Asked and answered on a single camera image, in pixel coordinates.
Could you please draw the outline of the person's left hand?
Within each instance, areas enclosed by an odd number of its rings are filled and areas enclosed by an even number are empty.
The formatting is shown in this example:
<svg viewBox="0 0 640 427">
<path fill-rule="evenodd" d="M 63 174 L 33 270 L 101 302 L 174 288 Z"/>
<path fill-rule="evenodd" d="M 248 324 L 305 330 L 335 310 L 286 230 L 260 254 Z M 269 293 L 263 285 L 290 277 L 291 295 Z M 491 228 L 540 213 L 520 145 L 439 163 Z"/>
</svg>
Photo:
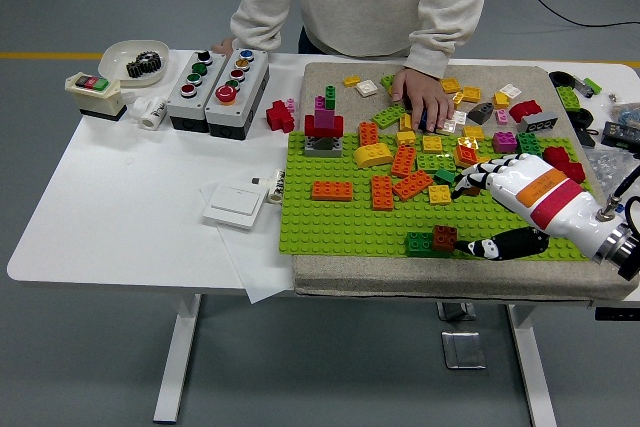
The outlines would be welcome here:
<svg viewBox="0 0 640 427">
<path fill-rule="evenodd" d="M 408 99 L 411 104 L 411 126 L 418 130 L 426 115 L 425 131 L 435 132 L 444 126 L 455 110 L 454 103 L 440 81 L 419 71 L 404 68 L 395 74 L 391 90 L 394 102 Z"/>
</svg>

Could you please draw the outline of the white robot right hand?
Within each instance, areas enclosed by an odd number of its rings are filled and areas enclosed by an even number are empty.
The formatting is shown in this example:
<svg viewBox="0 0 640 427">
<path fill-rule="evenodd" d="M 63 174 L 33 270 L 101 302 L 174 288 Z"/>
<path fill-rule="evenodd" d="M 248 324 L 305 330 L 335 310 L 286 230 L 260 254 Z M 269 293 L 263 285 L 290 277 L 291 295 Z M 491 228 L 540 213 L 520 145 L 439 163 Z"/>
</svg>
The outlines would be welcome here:
<svg viewBox="0 0 640 427">
<path fill-rule="evenodd" d="M 554 237 L 571 241 L 582 255 L 600 263 L 612 259 L 614 249 L 630 236 L 620 215 L 604 219 L 591 193 L 535 155 L 511 154 L 466 168 L 451 197 L 473 187 L 487 190 L 527 223 L 490 238 L 456 242 L 457 250 L 475 257 L 505 261 L 537 255 Z"/>
</svg>

